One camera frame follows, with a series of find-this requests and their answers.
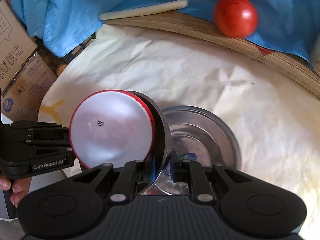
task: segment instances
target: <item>red stain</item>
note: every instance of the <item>red stain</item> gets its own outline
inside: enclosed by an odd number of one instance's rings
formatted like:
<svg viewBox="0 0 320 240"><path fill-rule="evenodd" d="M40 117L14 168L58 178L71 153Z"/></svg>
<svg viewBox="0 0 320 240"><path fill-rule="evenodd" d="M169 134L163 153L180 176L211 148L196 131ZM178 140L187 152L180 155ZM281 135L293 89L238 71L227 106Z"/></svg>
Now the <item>red stain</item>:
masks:
<svg viewBox="0 0 320 240"><path fill-rule="evenodd" d="M259 50L259 52L262 56L267 56L267 55L273 53L273 51L274 51L271 49L266 49L266 48L260 47L259 45L255 45L255 46Z"/></svg>

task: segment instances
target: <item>finger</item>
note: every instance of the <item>finger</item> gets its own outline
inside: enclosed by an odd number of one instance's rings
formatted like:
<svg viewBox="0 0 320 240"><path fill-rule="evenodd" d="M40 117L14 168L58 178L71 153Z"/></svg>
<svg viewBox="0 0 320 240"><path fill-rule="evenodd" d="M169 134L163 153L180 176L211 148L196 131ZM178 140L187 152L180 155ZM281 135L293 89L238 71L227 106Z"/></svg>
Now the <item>finger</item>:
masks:
<svg viewBox="0 0 320 240"><path fill-rule="evenodd" d="M10 180L8 180L5 176L0 174L0 190L9 190L10 186Z"/></svg>
<svg viewBox="0 0 320 240"><path fill-rule="evenodd" d="M27 191L21 191L18 193L12 193L10 196L10 201L16 207L19 205L20 201L28 194Z"/></svg>
<svg viewBox="0 0 320 240"><path fill-rule="evenodd" d="M31 178L17 179L14 181L12 185L12 191L14 193L18 193L22 191L23 192L26 191L28 193L30 189L30 184L31 184Z"/></svg>

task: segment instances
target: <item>metal bowl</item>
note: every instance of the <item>metal bowl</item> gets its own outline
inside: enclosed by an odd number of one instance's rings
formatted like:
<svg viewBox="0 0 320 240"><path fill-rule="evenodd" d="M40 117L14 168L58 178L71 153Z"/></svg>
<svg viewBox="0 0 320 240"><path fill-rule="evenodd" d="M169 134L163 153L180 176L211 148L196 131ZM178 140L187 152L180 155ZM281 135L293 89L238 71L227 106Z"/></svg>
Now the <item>metal bowl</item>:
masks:
<svg viewBox="0 0 320 240"><path fill-rule="evenodd" d="M223 163L240 168L240 148L231 129L219 117L193 106L174 106L163 110L177 155L194 153L202 166ZM164 174L156 187L164 194L188 194L186 183L174 183Z"/></svg>

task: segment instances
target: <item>cardboard box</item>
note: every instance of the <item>cardboard box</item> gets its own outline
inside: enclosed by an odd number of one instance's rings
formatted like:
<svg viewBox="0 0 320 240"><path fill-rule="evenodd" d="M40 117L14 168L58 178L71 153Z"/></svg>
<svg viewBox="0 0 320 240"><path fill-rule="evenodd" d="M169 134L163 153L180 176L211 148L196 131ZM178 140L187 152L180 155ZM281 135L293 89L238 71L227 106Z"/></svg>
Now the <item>cardboard box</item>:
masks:
<svg viewBox="0 0 320 240"><path fill-rule="evenodd" d="M4 91L1 112L12 121L37 121L42 99L56 79L35 53Z"/></svg>
<svg viewBox="0 0 320 240"><path fill-rule="evenodd" d="M5 0L0 1L0 88L4 91L34 53L37 45L28 36Z"/></svg>

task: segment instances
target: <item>tomato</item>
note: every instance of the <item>tomato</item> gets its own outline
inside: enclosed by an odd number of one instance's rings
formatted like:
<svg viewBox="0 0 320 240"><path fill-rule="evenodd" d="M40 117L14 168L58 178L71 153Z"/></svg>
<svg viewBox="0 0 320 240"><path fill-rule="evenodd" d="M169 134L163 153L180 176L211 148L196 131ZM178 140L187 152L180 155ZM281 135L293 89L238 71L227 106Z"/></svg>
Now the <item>tomato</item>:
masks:
<svg viewBox="0 0 320 240"><path fill-rule="evenodd" d="M248 0L219 0L214 20L222 34L231 38L251 35L258 26L258 14Z"/></svg>

